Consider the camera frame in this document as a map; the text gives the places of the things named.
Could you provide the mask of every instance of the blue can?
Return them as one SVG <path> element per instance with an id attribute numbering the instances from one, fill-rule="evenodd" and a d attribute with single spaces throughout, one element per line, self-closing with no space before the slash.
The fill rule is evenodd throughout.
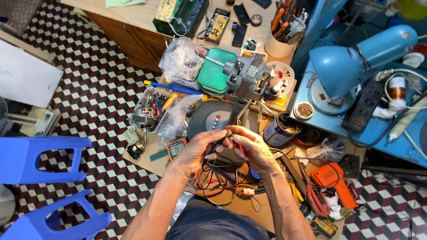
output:
<path id="1" fill-rule="evenodd" d="M 282 146 L 302 131 L 302 124 L 282 113 L 273 119 L 263 132 L 264 140 L 271 146 Z"/>

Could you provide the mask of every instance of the plastic bag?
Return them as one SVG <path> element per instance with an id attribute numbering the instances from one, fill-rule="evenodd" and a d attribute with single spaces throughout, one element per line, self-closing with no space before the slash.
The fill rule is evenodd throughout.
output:
<path id="1" fill-rule="evenodd" d="M 168 143 L 187 136 L 185 114 L 191 105 L 203 101 L 203 95 L 186 95 L 177 97 L 167 109 L 163 122 L 158 126 L 157 148 L 163 149 Z"/>
<path id="2" fill-rule="evenodd" d="M 166 82 L 193 80 L 202 68 L 203 61 L 194 51 L 191 39 L 180 37 L 169 44 L 159 67 L 163 70 Z"/>
<path id="3" fill-rule="evenodd" d="M 325 138 L 320 145 L 307 149 L 307 158 L 316 158 L 318 165 L 339 162 L 345 155 L 345 141 L 336 135 Z"/>

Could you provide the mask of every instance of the man's right hand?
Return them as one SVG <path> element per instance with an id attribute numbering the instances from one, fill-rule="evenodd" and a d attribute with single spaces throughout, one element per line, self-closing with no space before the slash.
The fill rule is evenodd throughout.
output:
<path id="1" fill-rule="evenodd" d="M 234 154 L 242 161 L 249 161 L 251 168 L 261 177 L 268 176 L 279 167 L 263 138 L 242 126 L 231 126 L 233 141 L 242 146 L 243 152 L 234 147 Z"/>

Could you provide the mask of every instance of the power strip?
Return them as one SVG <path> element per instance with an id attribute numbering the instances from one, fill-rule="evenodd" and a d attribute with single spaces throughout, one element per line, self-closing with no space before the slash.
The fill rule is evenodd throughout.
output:
<path id="1" fill-rule="evenodd" d="M 371 119 L 375 108 L 384 93 L 384 84 L 371 79 L 362 94 L 356 97 L 355 104 L 347 111 L 341 127 L 349 132 L 362 133 Z"/>

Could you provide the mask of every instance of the remote control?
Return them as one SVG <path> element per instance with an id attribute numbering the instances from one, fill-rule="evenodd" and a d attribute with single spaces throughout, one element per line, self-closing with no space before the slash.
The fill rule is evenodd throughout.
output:
<path id="1" fill-rule="evenodd" d="M 271 5 L 272 0 L 254 0 L 254 2 L 261 5 L 264 9 L 267 9 Z"/>

